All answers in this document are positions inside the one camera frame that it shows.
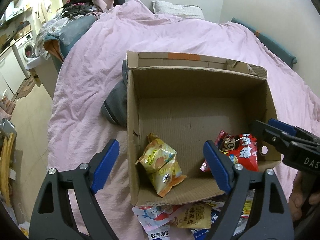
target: washing machine door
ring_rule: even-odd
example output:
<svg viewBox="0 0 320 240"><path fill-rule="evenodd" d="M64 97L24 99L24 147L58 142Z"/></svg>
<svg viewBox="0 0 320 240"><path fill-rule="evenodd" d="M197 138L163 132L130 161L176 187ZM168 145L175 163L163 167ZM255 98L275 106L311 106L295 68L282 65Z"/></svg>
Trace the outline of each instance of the washing machine door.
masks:
<svg viewBox="0 0 320 240"><path fill-rule="evenodd" d="M26 62L28 62L31 59L32 53L33 53L33 42L28 41L26 42L26 44L24 44L23 50L22 50L22 56Z"/></svg>

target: floor mat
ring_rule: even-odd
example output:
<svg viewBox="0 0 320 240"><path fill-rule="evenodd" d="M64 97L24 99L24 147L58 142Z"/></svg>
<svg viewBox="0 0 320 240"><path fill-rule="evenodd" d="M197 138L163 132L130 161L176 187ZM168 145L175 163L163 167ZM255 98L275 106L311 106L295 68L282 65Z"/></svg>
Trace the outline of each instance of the floor mat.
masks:
<svg viewBox="0 0 320 240"><path fill-rule="evenodd" d="M26 97L27 95L29 95L29 93L31 92L31 90L33 89L33 87L35 86L36 82L35 80L33 79L32 76L28 77L28 79L26 79L24 82L23 82L23 85L22 87L20 88L18 94L17 94L17 97L16 99L19 99L19 98L24 98Z"/></svg>

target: finger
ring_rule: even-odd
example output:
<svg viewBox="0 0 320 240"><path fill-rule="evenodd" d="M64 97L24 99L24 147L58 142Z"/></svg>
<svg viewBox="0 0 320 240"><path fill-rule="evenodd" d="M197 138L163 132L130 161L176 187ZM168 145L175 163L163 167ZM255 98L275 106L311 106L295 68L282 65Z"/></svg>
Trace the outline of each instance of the finger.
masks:
<svg viewBox="0 0 320 240"><path fill-rule="evenodd" d="M303 193L301 190L301 182L302 173L301 171L298 171L293 181L292 193L289 197L289 200L292 200L296 208L301 208L301 206L303 205Z"/></svg>
<svg viewBox="0 0 320 240"><path fill-rule="evenodd" d="M288 205L289 205L292 221L299 220L302 216L301 209L297 208L295 203L291 199L289 199Z"/></svg>
<svg viewBox="0 0 320 240"><path fill-rule="evenodd" d="M317 205L320 203L320 191L313 193L309 198L310 205Z"/></svg>

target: blue gripper pad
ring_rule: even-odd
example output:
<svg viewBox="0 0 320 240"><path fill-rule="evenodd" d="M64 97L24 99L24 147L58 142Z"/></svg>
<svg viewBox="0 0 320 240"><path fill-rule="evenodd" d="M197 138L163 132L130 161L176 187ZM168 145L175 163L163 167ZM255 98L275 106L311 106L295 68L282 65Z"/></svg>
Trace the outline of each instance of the blue gripper pad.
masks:
<svg viewBox="0 0 320 240"><path fill-rule="evenodd" d="M218 158L217 154L222 154L219 152L215 152L208 141L206 141L203 145L203 155L209 164L210 170L214 179L216 180L219 189L223 190L227 195L230 193L232 187L230 185L230 175L227 172L226 168L222 164L220 158Z"/></svg>
<svg viewBox="0 0 320 240"><path fill-rule="evenodd" d="M268 125L271 125L275 128L278 128L279 130L287 132L291 136L296 136L296 134L297 134L297 131L295 130L295 128L292 125L278 121L276 119L270 119L268 121Z"/></svg>
<svg viewBox="0 0 320 240"><path fill-rule="evenodd" d="M96 194L98 190L102 189L109 177L113 165L115 164L119 155L119 143L117 140L111 144L107 150L106 155L103 157L102 161L99 163L98 167L93 174L93 183L91 190L93 194Z"/></svg>

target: bed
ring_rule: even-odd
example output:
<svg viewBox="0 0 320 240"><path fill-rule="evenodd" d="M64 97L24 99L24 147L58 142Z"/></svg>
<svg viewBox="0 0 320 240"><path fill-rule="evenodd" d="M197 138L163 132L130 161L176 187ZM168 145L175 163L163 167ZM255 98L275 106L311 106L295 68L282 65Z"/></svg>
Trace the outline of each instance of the bed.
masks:
<svg viewBox="0 0 320 240"><path fill-rule="evenodd" d="M127 50L203 54L263 66L278 119L320 135L320 99L249 29L231 22L154 15L140 0L113 7L72 47L61 67L48 123L48 168L74 169L100 152L109 139L117 139L119 158L96 198L119 239L147 239L131 210L126 129L100 113L103 101L122 79ZM283 164L274 170L289 197L296 170ZM70 201L79 230L86 232L73 193ZM172 228L170 239L194 238L188 229Z"/></svg>

